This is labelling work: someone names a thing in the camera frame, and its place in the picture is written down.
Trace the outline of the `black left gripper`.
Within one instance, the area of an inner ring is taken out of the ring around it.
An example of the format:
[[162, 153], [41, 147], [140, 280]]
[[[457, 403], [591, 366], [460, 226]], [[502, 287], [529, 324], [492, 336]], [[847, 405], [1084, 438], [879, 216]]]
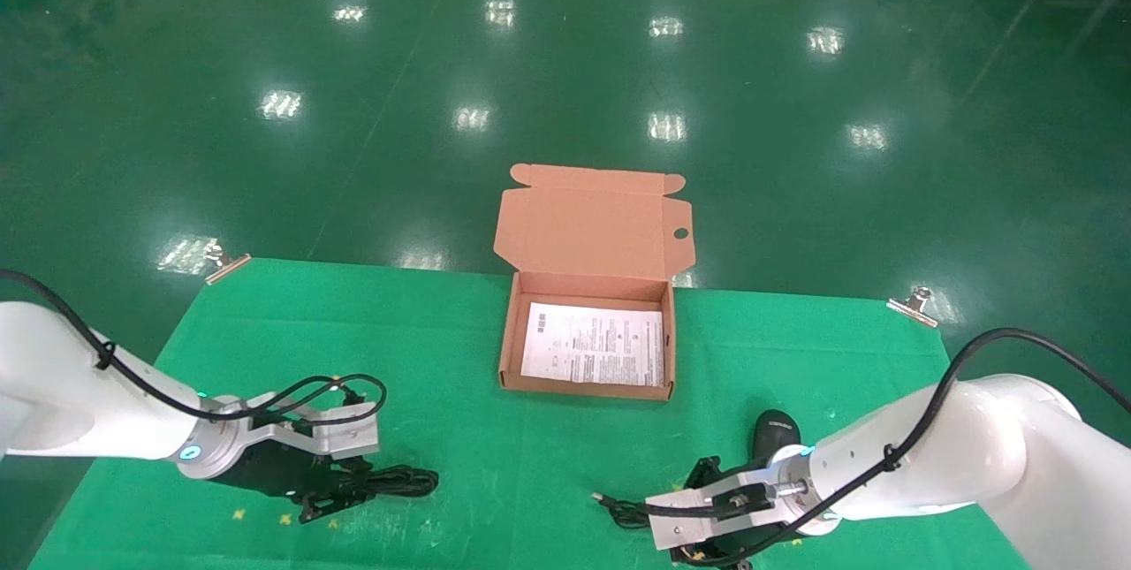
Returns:
[[373, 465], [362, 456], [328, 463], [323, 456], [290, 444], [250, 444], [211, 481], [297, 502], [299, 522], [312, 522], [364, 503], [363, 492], [335, 485], [365, 485], [373, 473]]

